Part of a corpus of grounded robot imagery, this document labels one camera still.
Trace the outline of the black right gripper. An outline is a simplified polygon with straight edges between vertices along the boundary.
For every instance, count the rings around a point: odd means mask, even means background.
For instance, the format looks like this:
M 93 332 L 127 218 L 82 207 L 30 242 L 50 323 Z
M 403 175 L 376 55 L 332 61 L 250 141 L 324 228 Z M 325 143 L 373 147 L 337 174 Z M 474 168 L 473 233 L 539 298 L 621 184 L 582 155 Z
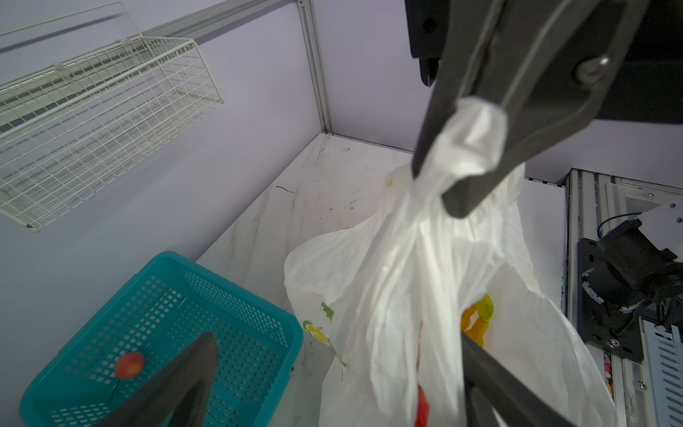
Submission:
M 416 0 L 405 5 L 421 80 L 431 86 L 436 78 L 413 175 L 420 174 L 460 99 L 480 98 L 507 115 L 497 166 L 444 194 L 446 210 L 455 218 L 470 214 L 518 165 L 585 129 L 595 117 L 682 123 L 681 1 Z

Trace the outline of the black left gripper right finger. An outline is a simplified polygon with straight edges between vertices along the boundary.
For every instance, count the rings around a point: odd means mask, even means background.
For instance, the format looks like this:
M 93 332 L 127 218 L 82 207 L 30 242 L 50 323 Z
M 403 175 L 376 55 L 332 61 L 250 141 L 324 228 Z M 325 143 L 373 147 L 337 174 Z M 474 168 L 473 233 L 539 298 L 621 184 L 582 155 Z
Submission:
M 461 336 L 467 425 L 571 425 L 471 338 Z

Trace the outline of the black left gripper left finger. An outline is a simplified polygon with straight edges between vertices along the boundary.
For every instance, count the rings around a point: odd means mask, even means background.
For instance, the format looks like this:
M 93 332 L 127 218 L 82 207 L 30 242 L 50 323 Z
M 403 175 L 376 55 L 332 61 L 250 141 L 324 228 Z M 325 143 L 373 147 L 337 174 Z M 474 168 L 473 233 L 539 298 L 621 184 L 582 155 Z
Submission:
M 202 426 L 218 368 L 219 346 L 201 334 L 99 426 Z

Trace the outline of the yellow fake banana bunch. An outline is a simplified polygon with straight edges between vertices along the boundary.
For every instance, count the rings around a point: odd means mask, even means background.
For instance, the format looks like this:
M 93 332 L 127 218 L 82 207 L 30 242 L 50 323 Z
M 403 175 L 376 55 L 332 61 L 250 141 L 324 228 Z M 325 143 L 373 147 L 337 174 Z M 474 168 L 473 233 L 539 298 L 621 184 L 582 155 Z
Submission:
M 473 304 L 462 315 L 461 330 L 480 347 L 484 346 L 484 338 L 490 321 L 494 318 L 496 308 L 489 295 Z

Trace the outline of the white lemon print plastic bag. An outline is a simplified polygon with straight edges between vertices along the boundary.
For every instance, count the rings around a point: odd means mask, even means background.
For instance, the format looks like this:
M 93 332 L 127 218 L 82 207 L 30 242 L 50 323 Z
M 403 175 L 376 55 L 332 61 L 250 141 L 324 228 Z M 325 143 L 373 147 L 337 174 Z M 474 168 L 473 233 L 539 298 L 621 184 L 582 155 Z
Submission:
M 321 425 L 411 426 L 420 397 L 430 425 L 463 425 L 462 315 L 485 297 L 491 356 L 571 423 L 616 425 L 590 352 L 535 277 L 518 207 L 524 167 L 462 219 L 443 205 L 446 190 L 500 164 L 507 131 L 503 109 L 461 99 L 418 176 L 393 171 L 377 213 L 286 258 L 295 316 L 335 356 Z

